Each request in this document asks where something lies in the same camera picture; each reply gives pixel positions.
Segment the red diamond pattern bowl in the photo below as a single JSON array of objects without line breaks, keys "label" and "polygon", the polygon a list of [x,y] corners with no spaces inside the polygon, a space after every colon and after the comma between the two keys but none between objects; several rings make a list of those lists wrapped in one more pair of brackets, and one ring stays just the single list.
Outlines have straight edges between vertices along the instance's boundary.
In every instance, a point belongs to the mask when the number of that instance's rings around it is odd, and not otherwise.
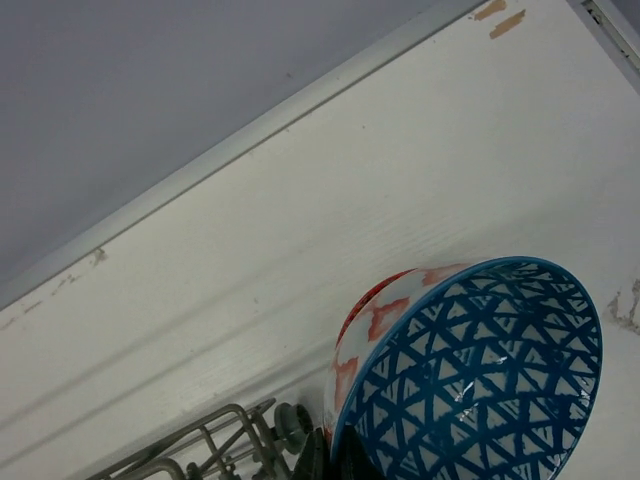
[{"label": "red diamond pattern bowl", "polygon": [[593,411],[601,324],[582,283],[526,256],[413,268],[336,342],[323,429],[388,479],[555,479]]}]

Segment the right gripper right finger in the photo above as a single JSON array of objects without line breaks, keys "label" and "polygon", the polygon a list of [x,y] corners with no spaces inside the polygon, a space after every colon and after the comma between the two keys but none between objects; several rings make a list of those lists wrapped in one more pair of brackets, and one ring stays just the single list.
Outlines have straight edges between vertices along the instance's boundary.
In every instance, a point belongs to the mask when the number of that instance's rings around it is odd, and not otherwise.
[{"label": "right gripper right finger", "polygon": [[343,430],[339,446],[339,478],[341,480],[386,480],[375,467],[351,425]]}]

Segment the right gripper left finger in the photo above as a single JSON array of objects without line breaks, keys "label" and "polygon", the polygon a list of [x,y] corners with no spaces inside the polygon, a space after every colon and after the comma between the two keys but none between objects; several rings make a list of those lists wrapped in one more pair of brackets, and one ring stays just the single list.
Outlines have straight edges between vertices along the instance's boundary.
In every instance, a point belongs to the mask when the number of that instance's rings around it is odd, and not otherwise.
[{"label": "right gripper left finger", "polygon": [[323,430],[316,428],[307,435],[290,479],[327,480],[329,478],[329,449]]}]

